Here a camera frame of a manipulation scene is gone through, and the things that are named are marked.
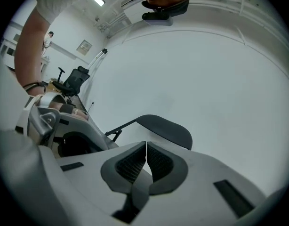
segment white wall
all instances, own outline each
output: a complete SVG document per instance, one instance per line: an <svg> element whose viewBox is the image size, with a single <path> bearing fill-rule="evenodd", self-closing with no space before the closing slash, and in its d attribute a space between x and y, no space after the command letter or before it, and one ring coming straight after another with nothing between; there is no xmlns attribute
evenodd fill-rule
<svg viewBox="0 0 289 226"><path fill-rule="evenodd" d="M12 22L18 24L19 27L24 26L36 4L36 0L27 0L14 15ZM104 35L93 27L93 23L74 7L63 11L52 23L49 31L54 32L52 41L56 46L53 45L48 48L44 55L50 57L50 63L42 78L44 81L57 78L59 74L58 67L62 67L66 71L62 75L62 80L66 80L73 68L77 68L79 65L87 67L103 48ZM20 34L21 31L10 24L4 37L13 41L16 33ZM76 51L83 40L92 44L92 48L86 55Z"/></svg>
<svg viewBox="0 0 289 226"><path fill-rule="evenodd" d="M127 32L109 42L84 100L86 108L94 102L90 115L102 131L156 114L186 127L194 151L223 161L266 195L286 184L289 54L275 38L211 9L191 9L170 28L137 24ZM140 140L164 142L132 125L118 144Z"/></svg>

